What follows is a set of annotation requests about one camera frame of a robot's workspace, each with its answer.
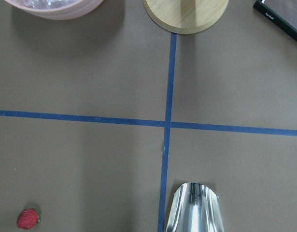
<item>round wooden base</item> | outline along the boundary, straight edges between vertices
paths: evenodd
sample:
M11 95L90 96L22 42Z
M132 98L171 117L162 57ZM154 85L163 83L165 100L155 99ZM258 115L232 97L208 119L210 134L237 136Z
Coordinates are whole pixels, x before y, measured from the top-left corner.
M143 0L151 19L178 34L203 31L222 16L228 0Z

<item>stainless steel scoop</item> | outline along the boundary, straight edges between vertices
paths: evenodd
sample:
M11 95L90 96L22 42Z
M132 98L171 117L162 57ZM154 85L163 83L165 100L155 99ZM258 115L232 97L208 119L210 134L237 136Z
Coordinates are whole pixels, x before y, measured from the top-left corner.
M185 183L174 194L166 232L224 232L219 197L200 183Z

